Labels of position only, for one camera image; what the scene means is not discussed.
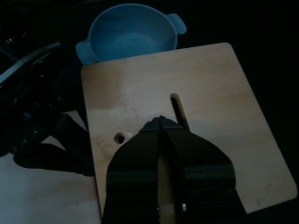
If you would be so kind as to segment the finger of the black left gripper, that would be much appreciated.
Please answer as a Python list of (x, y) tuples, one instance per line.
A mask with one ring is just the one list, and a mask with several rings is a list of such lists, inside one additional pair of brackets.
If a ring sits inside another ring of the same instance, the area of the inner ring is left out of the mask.
[(82, 162), (64, 149), (50, 143), (19, 150), (14, 161), (23, 168), (83, 173)]
[(90, 133), (80, 127), (70, 115), (62, 114), (58, 140), (67, 152), (79, 160), (78, 172), (86, 176), (95, 175), (91, 152)]

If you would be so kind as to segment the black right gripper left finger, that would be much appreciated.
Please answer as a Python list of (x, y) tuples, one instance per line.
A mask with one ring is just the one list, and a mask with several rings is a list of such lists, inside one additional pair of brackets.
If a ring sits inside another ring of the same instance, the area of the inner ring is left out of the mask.
[(120, 146), (107, 168), (103, 224), (159, 224), (159, 119)]

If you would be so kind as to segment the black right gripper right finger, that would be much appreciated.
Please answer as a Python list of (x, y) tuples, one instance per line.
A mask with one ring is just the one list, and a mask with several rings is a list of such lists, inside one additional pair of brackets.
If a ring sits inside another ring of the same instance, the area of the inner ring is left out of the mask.
[(162, 131), (179, 224), (249, 224), (228, 156), (166, 117)]

